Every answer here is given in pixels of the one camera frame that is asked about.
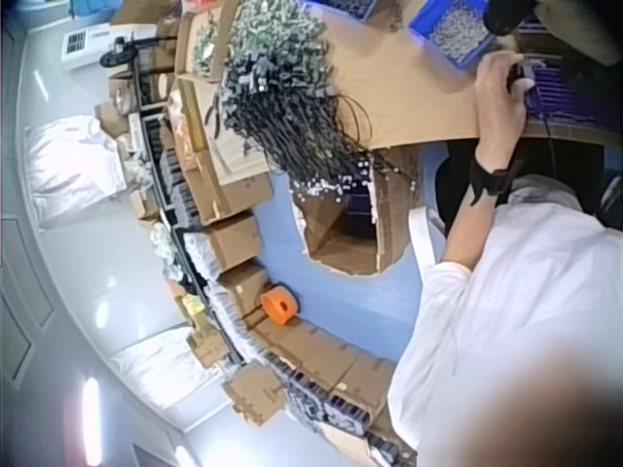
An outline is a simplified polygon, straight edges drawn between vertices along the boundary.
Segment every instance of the wall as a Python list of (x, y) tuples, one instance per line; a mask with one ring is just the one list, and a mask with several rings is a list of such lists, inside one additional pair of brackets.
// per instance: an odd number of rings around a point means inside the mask
[[(15, 94), (12, 89), (18, 72), (15, 63), (21, 56), (24, 37), (17, 22), (3, 24), (3, 97)], [(16, 120), (15, 100), (3, 98), (2, 114), (3, 134), (12, 134), (11, 125)], [(136, 466), (133, 443), (174, 461), (173, 447), (184, 444), (184, 437), (147, 410), (108, 370), (76, 327), (56, 291), (54, 280), (40, 256), (17, 183), (14, 143), (13, 138), (3, 138), (0, 183), (3, 216), (17, 220), (20, 225), (29, 264), (45, 288), (52, 317), (43, 327), (33, 322), (31, 310), (24, 306), (28, 302), (24, 298), (28, 297), (32, 285), (28, 283), (19, 284), (18, 294), (14, 293), (11, 300), (11, 309), (3, 307), (1, 310), (3, 319), (7, 312), (14, 316), (33, 343), (30, 357), (23, 363), (25, 371), (20, 383), (13, 385), (6, 377), (1, 377), (2, 464), (19, 467), (85, 465), (80, 401), (82, 386), (88, 377), (96, 377), (100, 383), (106, 467)], [(5, 263), (0, 267), (1, 290), (7, 297), (12, 292), (5, 289), (9, 280), (6, 275), (8, 266), (9, 263)]]
[[(94, 64), (65, 71), (59, 65), (63, 34), (90, 23), (92, 18), (81, 18), (28, 35), (18, 141), (27, 126), (92, 114), (96, 104), (108, 99), (103, 68)], [(162, 279), (163, 264), (126, 196), (41, 232), (40, 239), (62, 297), (104, 355), (182, 321)]]
[(359, 466), (284, 412), (257, 428), (227, 408), (187, 439), (204, 467)]

